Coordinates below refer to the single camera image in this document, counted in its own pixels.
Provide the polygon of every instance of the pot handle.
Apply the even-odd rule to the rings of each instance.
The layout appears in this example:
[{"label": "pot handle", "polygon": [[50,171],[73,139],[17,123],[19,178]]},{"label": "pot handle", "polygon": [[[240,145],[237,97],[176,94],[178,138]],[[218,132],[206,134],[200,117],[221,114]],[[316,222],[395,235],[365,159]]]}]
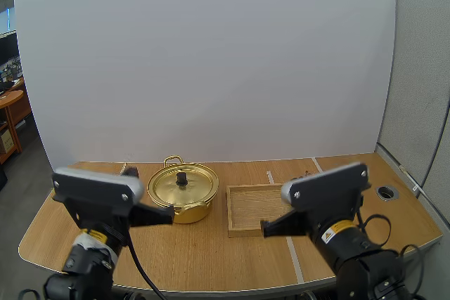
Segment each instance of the pot handle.
[{"label": "pot handle", "polygon": [[180,163],[184,163],[183,162],[183,159],[180,157],[180,156],[178,156],[178,155],[172,155],[172,156],[169,156],[168,158],[166,158],[165,160],[164,160],[164,168],[165,167],[168,167],[168,165],[167,165],[167,161],[170,161],[171,159],[178,159],[179,161],[180,161]]},{"label": "pot handle", "polygon": [[188,211],[188,210],[191,210],[191,209],[194,209],[194,208],[196,208],[196,207],[198,207],[198,208],[202,208],[202,209],[207,209],[208,208],[208,204],[206,204],[205,202],[203,202],[203,201],[201,201],[201,202],[196,202],[196,203],[191,203],[191,204],[186,204],[186,205],[184,205],[182,208],[181,208],[181,211],[180,212],[175,212],[175,214],[177,215],[177,216],[180,216],[180,215],[182,215],[184,212],[186,212],[186,211]]}]

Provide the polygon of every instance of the lid knob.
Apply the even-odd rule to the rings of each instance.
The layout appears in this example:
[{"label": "lid knob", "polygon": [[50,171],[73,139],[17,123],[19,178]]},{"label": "lid knob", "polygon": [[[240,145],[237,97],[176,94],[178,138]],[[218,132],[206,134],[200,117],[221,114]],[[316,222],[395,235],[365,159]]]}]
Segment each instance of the lid knob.
[{"label": "lid knob", "polygon": [[176,174],[176,184],[178,186],[186,186],[188,185],[188,179],[186,177],[186,172],[180,171]]}]

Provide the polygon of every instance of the gold pot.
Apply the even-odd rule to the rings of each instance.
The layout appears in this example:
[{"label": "gold pot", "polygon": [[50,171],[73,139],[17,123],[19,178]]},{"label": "gold pot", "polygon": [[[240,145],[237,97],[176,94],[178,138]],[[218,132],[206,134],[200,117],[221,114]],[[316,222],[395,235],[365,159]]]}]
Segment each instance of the gold pot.
[{"label": "gold pot", "polygon": [[[180,163],[168,164],[170,159]],[[174,206],[175,223],[188,224],[209,214],[218,188],[219,178],[210,168],[184,163],[180,156],[169,156],[164,167],[150,179],[148,194],[161,207]]]}]

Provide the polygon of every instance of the black wire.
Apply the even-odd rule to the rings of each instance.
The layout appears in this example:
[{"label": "black wire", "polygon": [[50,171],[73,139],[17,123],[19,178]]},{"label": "black wire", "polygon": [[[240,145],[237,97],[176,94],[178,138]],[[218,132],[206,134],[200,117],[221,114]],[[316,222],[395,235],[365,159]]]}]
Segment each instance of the black wire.
[{"label": "black wire", "polygon": [[359,211],[359,209],[358,209],[358,211],[356,211],[356,216],[358,217],[359,228],[361,229],[361,232],[366,235],[367,234],[366,227],[363,227],[363,224],[364,224],[363,217],[361,217],[361,212]]},{"label": "black wire", "polygon": [[372,216],[368,217],[366,219],[366,221],[363,223],[361,213],[359,212],[359,210],[356,212],[356,215],[358,216],[358,222],[359,222],[358,227],[361,229],[362,233],[366,233],[366,226],[367,226],[368,222],[371,221],[372,219],[384,219],[389,224],[389,234],[387,235],[387,239],[382,244],[378,244],[380,246],[384,246],[391,236],[392,224],[391,224],[391,221],[389,220],[389,218],[387,218],[386,216],[383,216],[382,214],[373,214]]},{"label": "black wire", "polygon": [[155,286],[155,284],[150,280],[150,278],[147,276],[146,272],[143,270],[141,263],[139,263],[138,256],[136,255],[136,251],[134,251],[133,242],[131,241],[131,235],[129,232],[127,233],[127,239],[128,239],[128,247],[129,251],[131,252],[131,256],[133,257],[134,264],[136,265],[138,271],[142,275],[142,278],[152,287],[153,291],[155,291],[156,295],[158,295],[161,299],[167,300],[167,298],[164,296],[163,293]]},{"label": "black wire", "polygon": [[403,249],[401,249],[400,251],[400,256],[403,257],[405,254],[405,251],[408,247],[413,247],[417,253],[418,253],[418,257],[419,257],[419,262],[420,262],[420,275],[419,275],[419,281],[417,283],[416,289],[414,290],[414,292],[412,293],[413,299],[424,299],[423,296],[420,296],[417,294],[417,292],[419,292],[420,287],[422,286],[422,281],[423,281],[423,275],[425,274],[425,260],[423,258],[423,253],[422,251],[414,244],[408,244],[406,245]]},{"label": "black wire", "polygon": [[23,296],[26,295],[26,293],[30,293],[30,292],[34,294],[34,297],[36,298],[36,300],[41,300],[39,293],[37,291],[35,291],[34,289],[30,289],[30,288],[23,289],[22,291],[20,291],[17,299],[22,300]]},{"label": "black wire", "polygon": [[431,161],[428,164],[427,172],[425,173],[425,177],[423,178],[423,182],[422,182],[421,186],[425,185],[428,175],[430,174],[431,167],[432,167],[433,163],[435,162],[436,154],[439,149],[439,145],[441,144],[442,136],[444,135],[445,125],[446,125],[447,119],[449,118],[449,111],[450,111],[450,96],[449,96],[449,101],[447,102],[447,111],[445,112],[444,121],[442,122],[442,125],[441,125],[441,131],[439,132],[439,138],[436,142],[435,151],[433,152],[433,157],[431,158]]}]

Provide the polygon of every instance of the gray cubicle partition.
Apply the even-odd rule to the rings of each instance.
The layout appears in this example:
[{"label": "gray cubicle partition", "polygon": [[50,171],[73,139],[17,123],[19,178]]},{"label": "gray cubicle partition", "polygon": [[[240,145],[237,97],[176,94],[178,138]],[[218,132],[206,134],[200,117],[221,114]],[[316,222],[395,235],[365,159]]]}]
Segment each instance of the gray cubicle partition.
[{"label": "gray cubicle partition", "polygon": [[[447,299],[450,283],[449,18],[450,0],[397,0],[390,90],[378,140],[423,187],[432,204],[423,195],[419,200],[444,233],[425,258],[419,294],[429,300]],[[416,268],[407,278],[409,289],[418,275]]]}]

